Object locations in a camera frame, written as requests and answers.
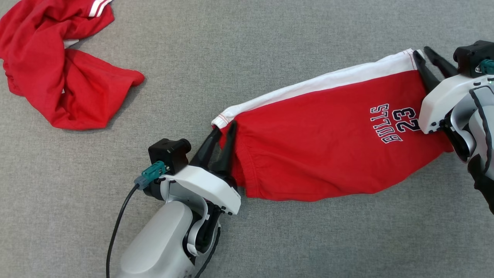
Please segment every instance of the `red clothing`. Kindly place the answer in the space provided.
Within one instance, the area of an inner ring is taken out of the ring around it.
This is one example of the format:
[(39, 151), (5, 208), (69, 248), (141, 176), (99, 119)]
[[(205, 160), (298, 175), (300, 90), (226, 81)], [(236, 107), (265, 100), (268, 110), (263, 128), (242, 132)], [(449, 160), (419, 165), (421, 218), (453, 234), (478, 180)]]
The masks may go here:
[[(371, 64), (368, 73), (330, 73), (232, 106), (216, 118), (223, 132), (237, 121), (233, 176), (247, 196), (316, 201), (375, 193), (452, 151), (443, 133), (419, 129), (425, 90), (408, 53), (401, 54)], [(357, 83), (349, 84), (352, 79)]]
[(113, 22), (111, 0), (22, 0), (0, 20), (0, 58), (12, 93), (54, 127), (106, 127), (144, 76), (65, 49)]

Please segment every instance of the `stitching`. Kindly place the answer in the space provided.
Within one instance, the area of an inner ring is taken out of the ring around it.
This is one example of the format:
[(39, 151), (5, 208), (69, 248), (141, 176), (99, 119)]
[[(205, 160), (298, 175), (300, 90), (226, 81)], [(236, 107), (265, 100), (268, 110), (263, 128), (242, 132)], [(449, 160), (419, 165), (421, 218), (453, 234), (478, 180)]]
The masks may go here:
[(219, 114), (218, 117), (220, 117), (223, 121), (225, 121), (226, 124), (229, 124), (229, 121), (225, 118), (225, 116)]
[(408, 53), (408, 56), (410, 56), (410, 62), (412, 62), (412, 68), (413, 68), (413, 70), (416, 70), (415, 69), (415, 65), (413, 64), (412, 55), (410, 53)]

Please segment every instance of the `red shorts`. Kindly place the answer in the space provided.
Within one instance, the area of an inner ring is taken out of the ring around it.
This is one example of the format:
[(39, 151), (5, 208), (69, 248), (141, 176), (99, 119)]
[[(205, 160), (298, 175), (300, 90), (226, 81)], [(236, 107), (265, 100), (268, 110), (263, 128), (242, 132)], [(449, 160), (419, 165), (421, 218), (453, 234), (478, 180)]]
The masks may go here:
[(425, 90), (412, 50), (292, 85), (227, 108), (233, 176), (248, 197), (316, 201), (376, 193), (452, 147), (418, 127)]

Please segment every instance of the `red shirt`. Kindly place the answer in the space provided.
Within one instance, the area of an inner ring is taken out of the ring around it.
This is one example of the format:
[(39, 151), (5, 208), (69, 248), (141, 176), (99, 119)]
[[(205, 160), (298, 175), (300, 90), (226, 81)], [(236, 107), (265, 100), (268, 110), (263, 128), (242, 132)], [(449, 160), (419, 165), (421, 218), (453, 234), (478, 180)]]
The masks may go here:
[(0, 20), (0, 58), (10, 91), (54, 127), (104, 128), (131, 86), (144, 81), (84, 52), (65, 49), (113, 20), (111, 0), (22, 0)]

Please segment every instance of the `number 23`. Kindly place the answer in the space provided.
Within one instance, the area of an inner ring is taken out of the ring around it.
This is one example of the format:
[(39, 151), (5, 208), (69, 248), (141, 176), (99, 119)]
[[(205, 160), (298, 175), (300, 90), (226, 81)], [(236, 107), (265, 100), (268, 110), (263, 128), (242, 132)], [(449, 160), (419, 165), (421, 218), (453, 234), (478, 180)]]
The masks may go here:
[[(418, 120), (415, 119), (416, 113), (413, 108), (408, 107), (405, 109), (393, 110), (393, 113), (391, 114), (393, 115), (393, 119), (395, 121), (398, 121), (396, 123), (396, 129), (399, 132), (407, 131), (405, 128), (411, 131), (420, 130), (420, 127), (418, 126)], [(402, 119), (402, 117), (407, 117), (410, 121), (405, 121)]]

